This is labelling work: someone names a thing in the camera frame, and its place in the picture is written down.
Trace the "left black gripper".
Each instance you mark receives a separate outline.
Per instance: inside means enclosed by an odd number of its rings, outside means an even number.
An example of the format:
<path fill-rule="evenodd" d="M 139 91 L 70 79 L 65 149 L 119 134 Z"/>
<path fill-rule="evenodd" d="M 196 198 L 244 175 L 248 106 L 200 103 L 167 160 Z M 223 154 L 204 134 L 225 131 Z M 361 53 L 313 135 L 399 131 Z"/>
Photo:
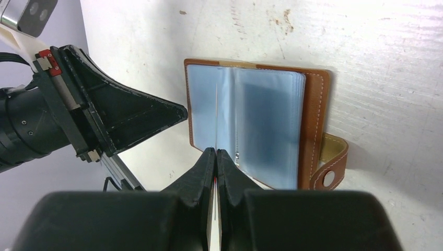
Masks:
<path fill-rule="evenodd" d="M 39 58 L 60 73 L 39 69 L 18 91 L 1 89 L 1 171 L 72 145 L 83 161 L 113 156 L 185 121 L 178 103 L 127 87 L 74 45 Z"/>

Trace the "brown leather card holder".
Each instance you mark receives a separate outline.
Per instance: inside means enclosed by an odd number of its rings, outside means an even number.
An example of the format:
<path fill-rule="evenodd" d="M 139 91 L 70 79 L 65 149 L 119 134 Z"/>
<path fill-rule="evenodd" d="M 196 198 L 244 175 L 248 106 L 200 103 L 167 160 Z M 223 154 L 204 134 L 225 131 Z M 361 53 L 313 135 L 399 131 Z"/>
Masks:
<path fill-rule="evenodd" d="M 218 149 L 273 189 L 332 190 L 343 180 L 348 143 L 324 131 L 327 70 L 185 59 L 190 144 Z"/>

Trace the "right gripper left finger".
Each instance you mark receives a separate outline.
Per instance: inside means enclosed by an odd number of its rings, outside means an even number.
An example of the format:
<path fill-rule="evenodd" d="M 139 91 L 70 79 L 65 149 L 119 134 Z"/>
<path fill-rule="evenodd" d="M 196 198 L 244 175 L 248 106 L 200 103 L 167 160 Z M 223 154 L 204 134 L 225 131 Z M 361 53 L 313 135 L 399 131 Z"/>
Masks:
<path fill-rule="evenodd" d="M 215 150 L 167 188 L 43 197 L 13 250 L 208 250 Z"/>

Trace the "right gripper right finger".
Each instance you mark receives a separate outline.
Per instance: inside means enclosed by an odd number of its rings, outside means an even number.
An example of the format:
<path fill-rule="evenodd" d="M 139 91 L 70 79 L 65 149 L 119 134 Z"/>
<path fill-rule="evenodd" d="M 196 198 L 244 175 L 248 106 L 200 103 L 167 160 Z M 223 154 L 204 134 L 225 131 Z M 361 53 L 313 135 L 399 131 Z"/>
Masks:
<path fill-rule="evenodd" d="M 217 151 L 221 250 L 401 250 L 379 201 L 359 191 L 266 190 Z"/>

